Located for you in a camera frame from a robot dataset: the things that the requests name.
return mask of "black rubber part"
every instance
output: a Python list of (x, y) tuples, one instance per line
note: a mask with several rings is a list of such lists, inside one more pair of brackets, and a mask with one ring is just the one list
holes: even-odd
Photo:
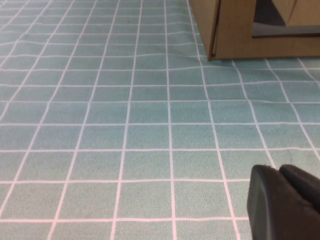
[(269, 166), (251, 170), (247, 212), (253, 240), (320, 240), (320, 215), (313, 204)]

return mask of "floor mat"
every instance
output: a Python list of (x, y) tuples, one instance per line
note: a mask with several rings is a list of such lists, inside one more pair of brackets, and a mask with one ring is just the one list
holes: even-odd
[(2, 0), (0, 239), (250, 240), (253, 165), (320, 177), (319, 80), (207, 62), (185, 0)]

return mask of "black object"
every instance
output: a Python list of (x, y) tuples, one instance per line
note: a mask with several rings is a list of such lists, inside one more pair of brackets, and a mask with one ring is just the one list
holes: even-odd
[(293, 165), (255, 165), (247, 212), (253, 240), (320, 240), (320, 179)]

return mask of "wooden panel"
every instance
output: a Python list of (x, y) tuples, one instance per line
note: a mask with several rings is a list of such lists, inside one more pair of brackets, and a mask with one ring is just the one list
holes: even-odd
[(190, 0), (192, 12), (207, 53), (211, 58), (220, 0)]
[(252, 38), (256, 0), (221, 0), (215, 59), (316, 57), (320, 37)]

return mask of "teal grid mat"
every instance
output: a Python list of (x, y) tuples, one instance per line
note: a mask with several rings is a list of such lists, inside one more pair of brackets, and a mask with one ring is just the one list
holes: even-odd
[(2, 0), (0, 239), (250, 240), (253, 165), (320, 177), (319, 80), (207, 62), (185, 0)]

